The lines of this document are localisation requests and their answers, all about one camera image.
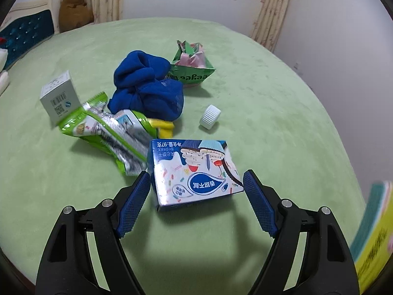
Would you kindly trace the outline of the green silver snack wrapper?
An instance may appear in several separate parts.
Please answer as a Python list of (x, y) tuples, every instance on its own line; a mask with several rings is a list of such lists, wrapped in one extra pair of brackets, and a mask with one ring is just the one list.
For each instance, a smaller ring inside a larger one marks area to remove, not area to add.
[(136, 176), (147, 170), (149, 144), (158, 137), (158, 130), (140, 112), (105, 111), (107, 102), (106, 93), (95, 95), (61, 120), (59, 128), (62, 134), (111, 155), (124, 175)]

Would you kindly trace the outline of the blue cloth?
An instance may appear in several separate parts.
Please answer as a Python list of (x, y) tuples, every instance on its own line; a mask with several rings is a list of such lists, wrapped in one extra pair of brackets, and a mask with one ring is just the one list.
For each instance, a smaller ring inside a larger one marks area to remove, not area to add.
[(113, 114), (129, 109), (148, 118), (177, 120), (183, 110), (180, 81), (167, 78), (170, 62), (144, 51), (130, 52), (113, 75), (116, 90), (108, 102)]

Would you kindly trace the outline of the white small carton box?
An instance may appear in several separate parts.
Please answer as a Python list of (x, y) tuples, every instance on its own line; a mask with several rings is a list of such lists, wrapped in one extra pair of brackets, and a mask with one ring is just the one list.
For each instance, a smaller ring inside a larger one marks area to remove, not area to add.
[(42, 86), (39, 99), (53, 125), (81, 106), (69, 70)]

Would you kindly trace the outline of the white bottle cap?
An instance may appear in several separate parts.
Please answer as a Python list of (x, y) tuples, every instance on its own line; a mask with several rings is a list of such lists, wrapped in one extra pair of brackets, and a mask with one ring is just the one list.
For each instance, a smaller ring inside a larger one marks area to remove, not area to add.
[(221, 110), (210, 104), (200, 118), (199, 125), (207, 130), (211, 130), (214, 124), (219, 120), (220, 115)]

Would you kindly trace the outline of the yellow wrapper piece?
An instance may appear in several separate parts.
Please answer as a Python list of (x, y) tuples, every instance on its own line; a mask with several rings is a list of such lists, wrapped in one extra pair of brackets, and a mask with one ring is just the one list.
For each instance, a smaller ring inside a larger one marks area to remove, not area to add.
[(156, 118), (149, 118), (148, 122), (156, 130), (158, 139), (172, 139), (175, 128), (173, 122)]

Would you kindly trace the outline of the blue white biscuit box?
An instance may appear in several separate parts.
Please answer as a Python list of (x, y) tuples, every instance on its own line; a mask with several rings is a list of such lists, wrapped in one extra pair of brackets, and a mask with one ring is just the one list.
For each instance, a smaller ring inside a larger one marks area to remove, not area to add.
[(244, 191), (226, 141), (154, 139), (148, 169), (158, 211)]

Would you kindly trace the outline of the yellow-green striped snack box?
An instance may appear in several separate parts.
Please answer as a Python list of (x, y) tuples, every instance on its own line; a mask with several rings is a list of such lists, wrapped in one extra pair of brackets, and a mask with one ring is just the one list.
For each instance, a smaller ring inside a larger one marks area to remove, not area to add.
[(358, 232), (350, 246), (360, 293), (381, 276), (392, 256), (392, 182), (375, 182)]

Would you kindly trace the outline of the white pillow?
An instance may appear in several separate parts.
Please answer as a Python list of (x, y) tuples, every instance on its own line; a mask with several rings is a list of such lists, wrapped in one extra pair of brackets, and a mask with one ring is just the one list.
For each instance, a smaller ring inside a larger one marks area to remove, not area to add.
[(9, 74), (5, 68), (7, 58), (8, 58), (8, 50), (1, 48), (0, 50), (0, 95), (4, 93), (6, 88), (9, 86)]

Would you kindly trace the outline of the brown teddy bear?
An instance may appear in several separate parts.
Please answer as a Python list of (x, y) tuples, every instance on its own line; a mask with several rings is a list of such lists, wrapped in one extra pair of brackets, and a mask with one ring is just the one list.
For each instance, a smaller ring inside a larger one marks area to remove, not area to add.
[(61, 0), (59, 9), (59, 31), (78, 29), (94, 22), (92, 9), (85, 0)]

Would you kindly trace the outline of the right floral curtain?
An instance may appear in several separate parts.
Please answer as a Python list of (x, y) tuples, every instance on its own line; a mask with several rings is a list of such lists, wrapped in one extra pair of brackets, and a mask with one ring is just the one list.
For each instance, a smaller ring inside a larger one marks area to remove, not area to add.
[(262, 0), (251, 38), (273, 52), (278, 41), (290, 0)]

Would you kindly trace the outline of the blue tufted headboard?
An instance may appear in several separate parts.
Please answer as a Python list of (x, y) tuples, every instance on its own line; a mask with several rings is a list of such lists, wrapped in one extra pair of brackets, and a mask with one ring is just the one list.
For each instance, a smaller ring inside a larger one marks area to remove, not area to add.
[(14, 4), (1, 24), (2, 49), (8, 52), (4, 70), (10, 69), (31, 49), (58, 34), (52, 0)]

